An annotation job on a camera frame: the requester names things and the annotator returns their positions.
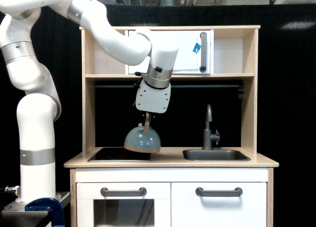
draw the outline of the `oven window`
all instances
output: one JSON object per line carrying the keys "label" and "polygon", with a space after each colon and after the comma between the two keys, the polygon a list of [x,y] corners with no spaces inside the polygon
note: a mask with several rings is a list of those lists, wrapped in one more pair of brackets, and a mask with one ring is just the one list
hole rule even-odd
{"label": "oven window", "polygon": [[95,227],[155,226],[153,199],[94,200]]}

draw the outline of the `blue sticker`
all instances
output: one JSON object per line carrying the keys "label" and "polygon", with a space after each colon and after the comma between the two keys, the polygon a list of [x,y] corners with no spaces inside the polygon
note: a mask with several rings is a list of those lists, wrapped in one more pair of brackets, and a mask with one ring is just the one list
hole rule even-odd
{"label": "blue sticker", "polygon": [[193,52],[198,54],[199,50],[201,49],[201,45],[199,45],[198,43],[196,43],[196,45],[194,46]]}

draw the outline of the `cabinet door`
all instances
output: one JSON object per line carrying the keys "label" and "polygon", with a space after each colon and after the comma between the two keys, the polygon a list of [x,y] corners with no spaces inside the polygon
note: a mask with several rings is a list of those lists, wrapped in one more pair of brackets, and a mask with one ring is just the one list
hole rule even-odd
{"label": "cabinet door", "polygon": [[[197,188],[204,191],[241,188],[242,194],[238,197],[229,196],[232,192],[221,192],[220,195],[226,196],[198,196]],[[266,183],[172,183],[172,227],[265,227],[266,197]]]}
{"label": "cabinet door", "polygon": [[[200,34],[204,33],[205,40],[201,40]],[[213,74],[214,31],[152,31],[154,36],[174,40],[179,51],[173,67],[173,74]],[[129,74],[135,72],[147,72],[149,57],[140,65],[129,66]],[[204,64],[206,71],[201,72],[200,66]]]}
{"label": "cabinet door", "polygon": [[170,183],[78,183],[77,220],[78,227],[170,227]]}

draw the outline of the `drawer handle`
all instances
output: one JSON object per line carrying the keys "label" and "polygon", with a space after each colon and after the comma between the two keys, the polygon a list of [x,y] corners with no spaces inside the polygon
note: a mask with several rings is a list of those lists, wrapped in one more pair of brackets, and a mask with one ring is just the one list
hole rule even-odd
{"label": "drawer handle", "polygon": [[108,190],[102,188],[100,191],[102,196],[145,196],[147,193],[146,188],[140,188],[139,190]]}
{"label": "drawer handle", "polygon": [[203,190],[203,188],[197,188],[196,194],[198,196],[213,196],[213,197],[241,196],[242,189],[235,188],[235,190],[232,190],[232,191],[223,191],[223,190]]}
{"label": "drawer handle", "polygon": [[199,35],[201,38],[201,66],[199,71],[201,73],[206,72],[206,62],[207,62],[207,34],[205,32],[201,32]]}

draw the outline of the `toy kitchen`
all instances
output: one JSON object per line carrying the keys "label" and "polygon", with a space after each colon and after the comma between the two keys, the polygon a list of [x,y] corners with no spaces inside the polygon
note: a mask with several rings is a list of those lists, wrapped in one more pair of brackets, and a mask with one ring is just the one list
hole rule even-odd
{"label": "toy kitchen", "polygon": [[179,44],[165,115],[132,106],[148,60],[121,63],[81,28],[83,146],[64,165],[72,227],[272,227],[279,164],[257,153],[260,26],[148,29]]}

